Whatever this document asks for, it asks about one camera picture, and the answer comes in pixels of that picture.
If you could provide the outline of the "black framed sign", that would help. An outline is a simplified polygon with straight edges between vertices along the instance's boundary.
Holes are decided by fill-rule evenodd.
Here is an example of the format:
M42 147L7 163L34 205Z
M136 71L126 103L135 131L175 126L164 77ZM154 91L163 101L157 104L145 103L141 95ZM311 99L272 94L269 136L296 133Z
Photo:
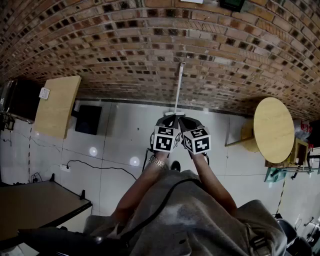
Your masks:
M221 8L230 10L232 12L240 12L245 0L219 0Z

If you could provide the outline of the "black cabinet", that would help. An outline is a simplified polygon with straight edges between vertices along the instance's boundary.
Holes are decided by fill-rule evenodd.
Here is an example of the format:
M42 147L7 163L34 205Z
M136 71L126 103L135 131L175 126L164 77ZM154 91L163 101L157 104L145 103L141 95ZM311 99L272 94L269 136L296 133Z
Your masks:
M42 86L30 80L15 79L0 86L0 113L34 122Z

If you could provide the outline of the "red bag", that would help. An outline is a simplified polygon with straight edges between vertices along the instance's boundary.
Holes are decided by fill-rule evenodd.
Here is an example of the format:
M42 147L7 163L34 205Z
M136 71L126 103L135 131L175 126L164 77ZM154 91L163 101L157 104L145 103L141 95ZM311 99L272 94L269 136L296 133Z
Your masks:
M299 122L299 125L298 127L300 128L300 131L303 133L303 134L311 134L312 133L312 126L310 125L310 122L309 121L305 121L305 120L301 120Z

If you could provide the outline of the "silver wristwatch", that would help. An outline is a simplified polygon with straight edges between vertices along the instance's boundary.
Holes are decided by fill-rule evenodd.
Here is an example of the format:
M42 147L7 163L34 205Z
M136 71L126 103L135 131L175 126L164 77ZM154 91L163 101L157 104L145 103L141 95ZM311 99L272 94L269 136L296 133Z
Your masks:
M149 159L149 163L150 164L154 164L162 169L166 169L167 168L167 164L163 161L163 160L160 160L158 158L156 158L155 155L152 155Z

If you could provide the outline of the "black box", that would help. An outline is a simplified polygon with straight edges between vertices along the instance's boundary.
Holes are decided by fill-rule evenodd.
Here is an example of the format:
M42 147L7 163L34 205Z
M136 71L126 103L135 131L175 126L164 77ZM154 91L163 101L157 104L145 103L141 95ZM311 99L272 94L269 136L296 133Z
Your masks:
M101 112L101 106L81 105L75 116L75 131L89 135L97 135Z

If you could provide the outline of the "person's right forearm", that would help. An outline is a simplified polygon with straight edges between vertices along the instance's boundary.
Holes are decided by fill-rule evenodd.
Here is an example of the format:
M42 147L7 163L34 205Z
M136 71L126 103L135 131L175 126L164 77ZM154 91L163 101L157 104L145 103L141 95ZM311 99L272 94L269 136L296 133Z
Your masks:
M193 154L192 160L204 190L211 195L230 215L237 206L230 193L220 183L202 154Z

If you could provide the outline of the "person's left forearm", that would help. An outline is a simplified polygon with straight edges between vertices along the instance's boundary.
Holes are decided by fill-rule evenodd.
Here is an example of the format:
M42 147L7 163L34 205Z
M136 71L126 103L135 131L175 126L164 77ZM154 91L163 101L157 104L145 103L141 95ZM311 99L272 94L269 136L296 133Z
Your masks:
M155 184L163 170L163 167L153 162L146 165L139 178L120 199L111 215L117 223L126 223L130 219L144 195Z

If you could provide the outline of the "rectangular wooden table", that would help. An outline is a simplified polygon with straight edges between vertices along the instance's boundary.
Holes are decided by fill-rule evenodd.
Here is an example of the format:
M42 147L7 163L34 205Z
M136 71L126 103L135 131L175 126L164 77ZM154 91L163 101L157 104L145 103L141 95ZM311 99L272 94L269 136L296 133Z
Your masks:
M43 135L65 139L69 119L82 78L79 75L48 79L44 88L48 98L38 104L34 130Z

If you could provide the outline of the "black chair back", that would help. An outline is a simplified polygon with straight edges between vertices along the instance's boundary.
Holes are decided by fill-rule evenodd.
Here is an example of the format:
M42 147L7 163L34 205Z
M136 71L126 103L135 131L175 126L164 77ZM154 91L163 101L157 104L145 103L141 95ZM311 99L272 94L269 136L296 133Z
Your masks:
M91 236L57 227L19 229L18 237L41 254L53 256L127 255L127 245L120 239Z

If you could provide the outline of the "round wooden table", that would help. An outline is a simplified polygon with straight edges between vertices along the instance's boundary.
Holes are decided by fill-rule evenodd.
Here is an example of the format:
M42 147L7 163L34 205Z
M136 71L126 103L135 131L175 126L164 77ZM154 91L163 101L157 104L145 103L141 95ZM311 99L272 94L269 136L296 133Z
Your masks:
M292 116L277 98L264 98L256 107L253 118L241 127L240 140L228 143L241 144L249 152L259 152L266 161L279 164L290 155L295 141Z

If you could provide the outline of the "green crate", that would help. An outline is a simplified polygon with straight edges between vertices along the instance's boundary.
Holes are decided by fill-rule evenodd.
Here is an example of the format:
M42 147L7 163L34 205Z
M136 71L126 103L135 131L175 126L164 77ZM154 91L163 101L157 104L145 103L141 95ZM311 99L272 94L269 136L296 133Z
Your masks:
M268 167L265 175L265 183L276 183L285 179L287 171L280 168Z

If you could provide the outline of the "person's grey shirt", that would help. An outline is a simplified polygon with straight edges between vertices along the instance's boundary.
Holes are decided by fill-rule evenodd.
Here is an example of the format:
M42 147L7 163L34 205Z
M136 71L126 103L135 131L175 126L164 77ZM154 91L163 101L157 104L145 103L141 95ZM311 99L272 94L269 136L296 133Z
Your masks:
M259 200L230 215L190 170L160 174L125 223L91 215L84 233L119 239L147 219L128 241L129 256L284 256L287 237Z

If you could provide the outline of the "grey waste bin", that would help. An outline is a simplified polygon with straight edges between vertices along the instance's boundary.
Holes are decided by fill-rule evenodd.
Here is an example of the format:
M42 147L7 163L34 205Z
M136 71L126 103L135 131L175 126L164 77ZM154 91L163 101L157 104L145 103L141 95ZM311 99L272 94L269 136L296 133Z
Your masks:
M290 247L298 237L297 231L285 219L278 218L276 221L278 222L278 224L280 225L280 227L282 228L283 232L285 233L285 235L287 237L287 247Z

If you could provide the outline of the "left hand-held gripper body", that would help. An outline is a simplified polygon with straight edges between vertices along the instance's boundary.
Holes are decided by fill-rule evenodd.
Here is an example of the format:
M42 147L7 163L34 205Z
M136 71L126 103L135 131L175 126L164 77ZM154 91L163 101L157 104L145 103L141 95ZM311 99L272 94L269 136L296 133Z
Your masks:
M180 137L179 117L166 115L156 122L150 144L153 151L172 153L178 146Z

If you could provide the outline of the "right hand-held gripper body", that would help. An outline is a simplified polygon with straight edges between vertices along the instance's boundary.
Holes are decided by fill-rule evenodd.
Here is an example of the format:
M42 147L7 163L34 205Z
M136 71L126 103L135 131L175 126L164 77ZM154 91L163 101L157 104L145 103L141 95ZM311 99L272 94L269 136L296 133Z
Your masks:
M181 116L179 126L184 148L192 155L206 154L211 150L211 134L199 120Z

